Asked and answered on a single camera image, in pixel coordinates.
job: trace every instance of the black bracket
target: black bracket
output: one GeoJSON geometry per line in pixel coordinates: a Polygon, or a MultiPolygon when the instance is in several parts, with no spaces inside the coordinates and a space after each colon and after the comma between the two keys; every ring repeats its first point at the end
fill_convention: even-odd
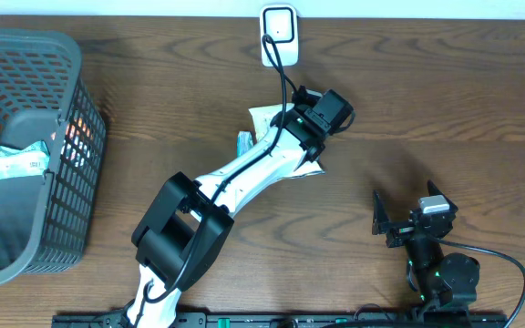
{"type": "Polygon", "coordinates": [[[166,289],[180,274],[192,243],[198,242],[178,285],[186,291],[216,260],[233,223],[227,210],[211,204],[199,190],[198,182],[179,172],[163,184],[131,241],[137,246],[137,261],[149,266],[165,282],[166,289]],[[200,227],[194,231],[180,219],[177,210],[200,214],[200,227]]]}
{"type": "Polygon", "coordinates": [[[456,218],[458,207],[435,186],[433,181],[427,182],[428,196],[443,196],[449,208],[442,212],[425,214],[421,209],[410,211],[408,220],[392,222],[386,214],[384,202],[374,190],[374,218],[372,223],[372,234],[386,234],[386,246],[404,246],[414,234],[419,225],[423,230],[437,238],[445,237],[452,229],[452,221],[456,218]]]}
{"type": "MultiPolygon", "coordinates": [[[[306,150],[306,160],[315,161],[325,149],[327,137],[344,131],[353,123],[354,108],[333,90],[324,95],[307,91],[300,86],[292,99],[294,106],[285,114],[283,127],[301,141],[301,148],[306,150]],[[346,127],[342,124],[350,117],[346,127]]],[[[271,121],[272,126],[279,126],[282,113],[271,121]]]]}

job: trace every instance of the wire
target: wire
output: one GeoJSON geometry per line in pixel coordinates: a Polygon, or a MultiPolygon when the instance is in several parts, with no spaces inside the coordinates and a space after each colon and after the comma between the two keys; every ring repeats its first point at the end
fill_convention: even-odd
{"type": "Polygon", "coordinates": [[[139,307],[139,312],[137,313],[137,318],[135,318],[135,324],[133,324],[133,328],[137,328],[137,325],[139,324],[139,321],[141,321],[141,317],[143,316],[143,309],[145,308],[145,297],[141,299],[141,305],[139,307]]]}
{"type": "Polygon", "coordinates": [[[418,292],[418,288],[415,286],[415,283],[412,281],[412,261],[408,260],[407,262],[407,282],[408,286],[413,292],[418,292]]]}
{"type": "Polygon", "coordinates": [[[352,115],[350,116],[350,120],[347,122],[347,125],[345,127],[343,127],[343,128],[337,128],[334,131],[334,134],[342,133],[342,132],[346,131],[349,127],[352,126],[352,123],[354,123],[354,118],[355,118],[355,112],[353,111],[352,115]]]}
{"type": "Polygon", "coordinates": [[[268,36],[271,38],[271,40],[273,41],[271,43],[271,45],[273,45],[273,51],[274,53],[276,54],[277,56],[277,62],[281,63],[281,58],[279,56],[279,52],[277,51],[277,47],[275,46],[274,44],[274,40],[273,40],[273,37],[272,36],[269,36],[268,34],[267,35],[264,35],[262,36],[262,48],[264,49],[264,53],[266,54],[266,56],[269,58],[269,61],[271,62],[271,64],[273,65],[274,69],[279,73],[281,74],[281,71],[283,71],[283,76],[284,76],[284,79],[287,81],[287,83],[289,83],[289,85],[291,85],[291,88],[293,89],[293,93],[296,95],[297,94],[297,87],[295,86],[295,83],[293,83],[293,81],[284,73],[284,70],[283,70],[283,65],[279,65],[277,66],[277,64],[275,64],[274,60],[273,60],[273,57],[271,56],[271,53],[269,52],[269,49],[266,47],[266,42],[265,42],[265,39],[264,37],[265,36],[268,36]]]}
{"type": "Polygon", "coordinates": [[[420,309],[417,315],[417,320],[419,322],[422,322],[423,319],[425,319],[425,312],[430,310],[430,308],[433,307],[433,305],[435,305],[435,300],[430,300],[427,303],[425,303],[425,306],[423,306],[422,309],[420,309]]]}
{"type": "Polygon", "coordinates": [[[188,264],[191,262],[191,258],[193,257],[193,254],[198,249],[198,241],[201,239],[201,231],[204,229],[203,227],[207,226],[208,218],[210,216],[205,216],[201,218],[201,223],[198,226],[198,230],[196,231],[196,234],[194,235],[193,242],[191,243],[190,250],[188,251],[188,257],[183,262],[183,265],[181,265],[180,273],[175,278],[175,281],[173,281],[173,284],[167,291],[165,291],[162,295],[158,296],[157,298],[151,299],[149,297],[149,290],[151,288],[151,282],[147,282],[145,284],[145,287],[143,287],[143,302],[147,302],[149,304],[155,304],[158,302],[161,302],[165,300],[170,294],[178,289],[180,285],[181,278],[183,277],[183,273],[185,273],[186,269],[188,268],[188,264]]]}
{"type": "Polygon", "coordinates": [[[520,269],[521,271],[521,275],[524,277],[524,287],[522,289],[522,292],[521,292],[521,297],[520,297],[520,300],[518,301],[518,304],[516,305],[516,308],[514,309],[514,312],[511,313],[510,315],[510,318],[506,321],[506,323],[503,325],[503,328],[508,328],[510,327],[511,323],[513,323],[514,319],[516,319],[516,316],[518,316],[518,313],[520,313],[520,310],[521,310],[521,307],[524,305],[524,302],[525,302],[525,268],[523,265],[521,265],[520,262],[518,262],[518,260],[512,258],[511,256],[509,255],[506,255],[504,253],[500,253],[498,251],[492,251],[492,250],[488,250],[488,249],[484,249],[484,248],[481,248],[481,247],[476,247],[476,246],[469,246],[469,245],[466,245],[466,244],[461,244],[461,243],[457,243],[457,242],[453,242],[453,241],[443,241],[429,233],[425,233],[425,235],[427,236],[427,238],[431,241],[435,241],[435,242],[438,242],[440,244],[443,244],[443,245],[447,245],[447,246],[452,246],[452,247],[458,247],[458,248],[461,248],[461,249],[465,249],[465,250],[470,250],[470,251],[478,251],[478,252],[481,252],[481,253],[485,253],[485,254],[489,254],[489,255],[493,255],[493,256],[497,256],[503,260],[507,260],[507,261],[510,261],[512,263],[514,263],[518,269],[520,269]]]}
{"type": "Polygon", "coordinates": [[[376,303],[368,303],[368,304],[364,304],[362,305],[359,309],[357,309],[357,311],[354,313],[354,320],[357,320],[357,316],[362,312],[362,310],[364,310],[366,307],[368,306],[372,306],[372,307],[377,307],[378,309],[380,309],[380,312],[383,313],[386,318],[388,319],[388,321],[394,321],[392,320],[392,318],[390,318],[390,316],[388,315],[388,313],[386,313],[386,311],[384,311],[384,309],[382,308],[382,306],[376,304],[376,303]]]}
{"type": "Polygon", "coordinates": [[[288,77],[286,77],[285,74],[284,74],[283,63],[281,62],[281,56],[279,55],[279,50],[277,49],[277,45],[274,43],[273,38],[271,36],[265,34],[264,36],[262,36],[261,42],[262,42],[262,48],[264,48],[264,52],[269,57],[269,61],[273,64],[273,67],[277,70],[277,72],[279,72],[279,75],[281,76],[281,92],[283,94],[283,109],[281,110],[281,113],[282,113],[281,114],[281,124],[279,125],[279,128],[277,130],[277,134],[276,134],[276,136],[274,136],[274,140],[273,140],[273,143],[271,144],[271,146],[269,148],[267,148],[261,155],[257,156],[255,159],[251,160],[250,162],[244,164],[239,169],[235,170],[230,175],[230,177],[226,178],[220,184],[220,186],[218,186],[218,189],[216,189],[216,191],[212,195],[212,197],[211,197],[211,204],[213,204],[218,199],[218,196],[220,196],[220,193],[223,192],[226,189],[226,186],[228,186],[230,184],[230,182],[234,178],[238,177],[241,173],[243,173],[245,170],[247,170],[249,167],[254,165],[259,160],[261,160],[264,157],[266,157],[267,155],[271,154],[271,152],[273,151],[274,147],[279,142],[279,138],[281,137],[281,132],[283,131],[284,117],[285,117],[285,113],[287,112],[287,86],[286,86],[285,81],[288,80],[288,77]],[[273,46],[273,51],[274,51],[275,56],[277,58],[276,64],[274,63],[273,57],[271,56],[271,53],[269,52],[269,49],[267,48],[267,45],[266,45],[267,43],[270,43],[271,46],[273,46]]]}

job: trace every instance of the white wall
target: white wall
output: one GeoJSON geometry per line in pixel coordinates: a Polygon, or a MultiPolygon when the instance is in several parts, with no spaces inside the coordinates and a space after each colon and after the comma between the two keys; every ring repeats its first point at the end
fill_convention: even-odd
{"type": "Polygon", "coordinates": [[[301,17],[525,19],[525,0],[0,0],[0,14],[254,17],[281,3],[301,17]]]}

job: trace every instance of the white power adapter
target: white power adapter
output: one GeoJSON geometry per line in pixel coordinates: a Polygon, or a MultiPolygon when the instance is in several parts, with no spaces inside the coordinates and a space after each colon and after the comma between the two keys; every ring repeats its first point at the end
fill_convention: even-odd
{"type": "MultiPolygon", "coordinates": [[[[266,5],[261,10],[261,38],[268,34],[277,45],[283,66],[297,63],[299,58],[299,33],[297,32],[297,14],[291,5],[266,5]]],[[[273,47],[267,48],[276,63],[273,47]]],[[[261,45],[262,64],[272,67],[271,61],[261,45]]]]}

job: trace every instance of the small robot arm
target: small robot arm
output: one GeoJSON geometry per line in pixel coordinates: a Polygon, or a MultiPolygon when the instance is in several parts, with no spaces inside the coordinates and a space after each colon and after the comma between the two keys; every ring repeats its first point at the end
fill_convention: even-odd
{"type": "Polygon", "coordinates": [[[451,320],[456,320],[457,313],[467,317],[468,306],[477,299],[479,262],[462,253],[443,254],[439,241],[453,229],[458,207],[432,181],[427,189],[429,196],[418,200],[419,207],[404,221],[391,221],[374,191],[372,234],[385,234],[389,248],[407,249],[408,284],[420,291],[426,303],[414,317],[422,322],[426,313],[434,311],[444,317],[450,313],[451,320]]]}
{"type": "Polygon", "coordinates": [[[293,108],[277,114],[266,136],[248,152],[195,180],[181,172],[168,179],[131,238],[141,277],[127,310],[129,323],[170,326],[181,292],[216,260],[238,211],[306,161],[316,161],[325,140],[349,127],[354,114],[333,90],[320,95],[300,87],[293,108]],[[181,220],[178,211],[191,213],[200,222],[198,229],[181,220]]]}

